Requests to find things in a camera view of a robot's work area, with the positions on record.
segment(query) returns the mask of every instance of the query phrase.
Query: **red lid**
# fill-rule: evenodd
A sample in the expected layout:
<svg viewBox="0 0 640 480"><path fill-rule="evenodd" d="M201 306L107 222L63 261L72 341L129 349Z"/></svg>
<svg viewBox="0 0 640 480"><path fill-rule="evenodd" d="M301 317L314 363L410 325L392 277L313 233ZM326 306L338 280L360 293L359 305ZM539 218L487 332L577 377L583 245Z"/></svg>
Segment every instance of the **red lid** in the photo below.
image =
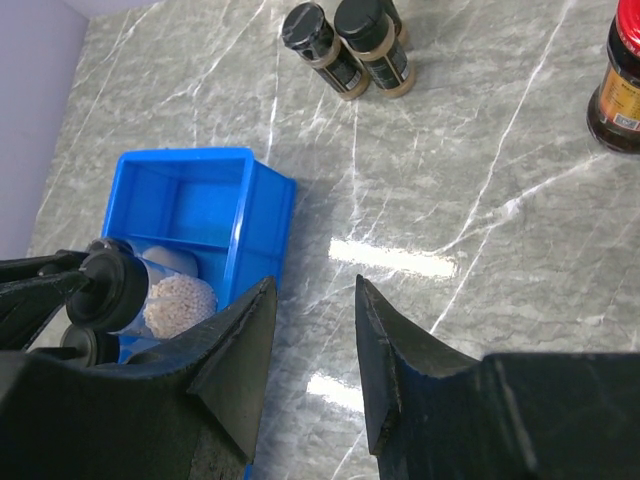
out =
<svg viewBox="0 0 640 480"><path fill-rule="evenodd" d="M616 23L624 46L640 57L640 2L620 0Z"/></svg>

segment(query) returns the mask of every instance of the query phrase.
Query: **white wall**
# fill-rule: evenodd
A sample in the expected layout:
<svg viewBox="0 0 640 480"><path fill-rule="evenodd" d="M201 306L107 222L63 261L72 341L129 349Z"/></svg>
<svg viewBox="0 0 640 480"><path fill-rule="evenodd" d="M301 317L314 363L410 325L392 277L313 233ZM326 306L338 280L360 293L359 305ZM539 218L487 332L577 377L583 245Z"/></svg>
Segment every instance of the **white wall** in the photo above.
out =
<svg viewBox="0 0 640 480"><path fill-rule="evenodd" d="M64 0L87 18L116 13L133 7L151 5L157 0Z"/></svg>
<svg viewBox="0 0 640 480"><path fill-rule="evenodd" d="M27 253L87 23L62 0L0 0L0 259Z"/></svg>

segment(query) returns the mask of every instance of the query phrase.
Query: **blue container compartment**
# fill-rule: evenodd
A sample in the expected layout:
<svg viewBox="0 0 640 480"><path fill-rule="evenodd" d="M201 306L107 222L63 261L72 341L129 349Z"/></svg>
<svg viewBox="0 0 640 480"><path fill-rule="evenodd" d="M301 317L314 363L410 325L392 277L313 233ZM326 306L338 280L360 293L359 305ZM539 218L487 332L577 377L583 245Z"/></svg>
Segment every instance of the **blue container compartment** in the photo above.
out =
<svg viewBox="0 0 640 480"><path fill-rule="evenodd" d="M295 190L247 148L129 152L102 234L193 253L220 310L265 276L280 285Z"/></svg>

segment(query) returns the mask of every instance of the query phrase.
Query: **gray marble surface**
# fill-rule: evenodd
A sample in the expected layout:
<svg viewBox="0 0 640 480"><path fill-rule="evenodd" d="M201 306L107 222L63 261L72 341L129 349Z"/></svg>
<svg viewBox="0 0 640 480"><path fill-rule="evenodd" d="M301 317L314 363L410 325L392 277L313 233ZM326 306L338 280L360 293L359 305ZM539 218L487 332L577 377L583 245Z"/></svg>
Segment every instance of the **gray marble surface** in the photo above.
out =
<svg viewBox="0 0 640 480"><path fill-rule="evenodd" d="M290 0L172 0L87 34L33 254L100 233L127 150L244 145L299 182L257 479L377 478L357 273L476 357L638 349L640 163L585 126L616 0L397 3L418 82L395 101L344 103L285 50Z"/></svg>

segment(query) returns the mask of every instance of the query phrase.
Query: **jar with red lid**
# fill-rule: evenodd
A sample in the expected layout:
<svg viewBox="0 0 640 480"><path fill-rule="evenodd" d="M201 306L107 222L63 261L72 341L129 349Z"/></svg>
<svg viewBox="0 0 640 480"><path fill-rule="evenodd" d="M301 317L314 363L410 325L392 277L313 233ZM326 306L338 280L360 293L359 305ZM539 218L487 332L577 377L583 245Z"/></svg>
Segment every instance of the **jar with red lid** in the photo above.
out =
<svg viewBox="0 0 640 480"><path fill-rule="evenodd" d="M593 136L618 152L640 153L640 2L620 0L609 31L609 66L589 102Z"/></svg>

